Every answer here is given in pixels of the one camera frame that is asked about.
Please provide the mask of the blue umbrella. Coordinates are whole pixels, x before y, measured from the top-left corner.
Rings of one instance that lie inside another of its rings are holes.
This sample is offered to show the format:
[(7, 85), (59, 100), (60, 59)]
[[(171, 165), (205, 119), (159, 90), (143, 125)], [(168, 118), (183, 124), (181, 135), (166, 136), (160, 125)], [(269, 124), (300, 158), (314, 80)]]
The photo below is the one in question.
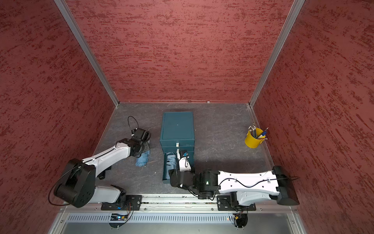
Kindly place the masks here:
[(150, 150), (143, 152), (140, 157), (137, 158), (135, 165), (137, 167), (144, 167), (148, 163)]
[(169, 171), (177, 168), (177, 156), (175, 154), (166, 154), (165, 179), (170, 180)]

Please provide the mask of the teal drawer cabinet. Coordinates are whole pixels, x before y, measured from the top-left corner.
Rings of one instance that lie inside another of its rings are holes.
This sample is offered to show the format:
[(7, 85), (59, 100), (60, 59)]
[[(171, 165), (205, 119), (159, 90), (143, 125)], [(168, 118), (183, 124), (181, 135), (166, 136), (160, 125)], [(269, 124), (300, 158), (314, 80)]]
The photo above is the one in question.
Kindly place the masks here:
[(166, 154), (175, 154), (177, 150), (188, 151), (189, 162), (194, 168), (194, 149), (195, 149), (195, 128), (193, 112), (165, 112), (163, 114), (160, 144), (164, 154), (164, 168), (162, 181), (164, 184), (169, 183), (165, 179)]

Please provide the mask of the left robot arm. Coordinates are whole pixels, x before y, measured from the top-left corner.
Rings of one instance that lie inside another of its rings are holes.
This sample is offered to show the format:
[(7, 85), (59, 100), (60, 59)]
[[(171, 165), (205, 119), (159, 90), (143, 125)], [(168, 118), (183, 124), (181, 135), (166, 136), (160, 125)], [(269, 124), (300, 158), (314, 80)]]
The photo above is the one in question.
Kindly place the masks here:
[(118, 186), (99, 186), (96, 180), (117, 162), (128, 157), (140, 157), (149, 149), (151, 133), (141, 128), (132, 130), (131, 138), (124, 138), (97, 155), (83, 160), (72, 159), (51, 192), (67, 205), (81, 208), (100, 203), (103, 210), (130, 208), (126, 191)]

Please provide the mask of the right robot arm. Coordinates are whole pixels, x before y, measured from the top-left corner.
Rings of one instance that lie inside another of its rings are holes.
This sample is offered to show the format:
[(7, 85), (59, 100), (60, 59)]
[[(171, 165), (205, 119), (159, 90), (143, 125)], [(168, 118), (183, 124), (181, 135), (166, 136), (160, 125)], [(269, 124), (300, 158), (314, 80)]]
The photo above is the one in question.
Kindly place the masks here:
[(297, 206), (300, 204), (293, 181), (280, 166), (256, 174), (239, 174), (207, 170), (199, 174), (191, 171), (169, 170), (172, 187), (196, 195), (199, 199), (214, 200), (220, 195), (231, 196), (231, 206), (246, 207), (257, 202), (275, 200), (278, 205)]

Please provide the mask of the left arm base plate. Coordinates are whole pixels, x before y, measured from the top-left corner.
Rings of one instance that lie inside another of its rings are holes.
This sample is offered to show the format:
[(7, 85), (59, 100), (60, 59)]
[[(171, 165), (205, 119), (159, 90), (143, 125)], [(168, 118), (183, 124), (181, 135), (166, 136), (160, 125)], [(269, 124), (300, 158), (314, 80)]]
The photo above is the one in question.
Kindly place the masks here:
[(142, 204), (142, 195), (125, 195), (120, 196), (116, 202), (103, 202), (102, 211), (139, 211)]

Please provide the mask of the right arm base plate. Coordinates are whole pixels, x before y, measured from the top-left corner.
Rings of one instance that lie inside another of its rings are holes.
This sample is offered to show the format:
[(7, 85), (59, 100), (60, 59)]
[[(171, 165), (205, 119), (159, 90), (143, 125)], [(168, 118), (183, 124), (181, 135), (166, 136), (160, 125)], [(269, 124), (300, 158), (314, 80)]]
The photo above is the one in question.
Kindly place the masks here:
[(256, 205), (250, 204), (249, 206), (242, 206), (237, 200), (235, 193), (230, 195), (219, 195), (216, 197), (217, 206), (219, 211), (236, 211), (236, 212), (249, 212), (256, 211)]

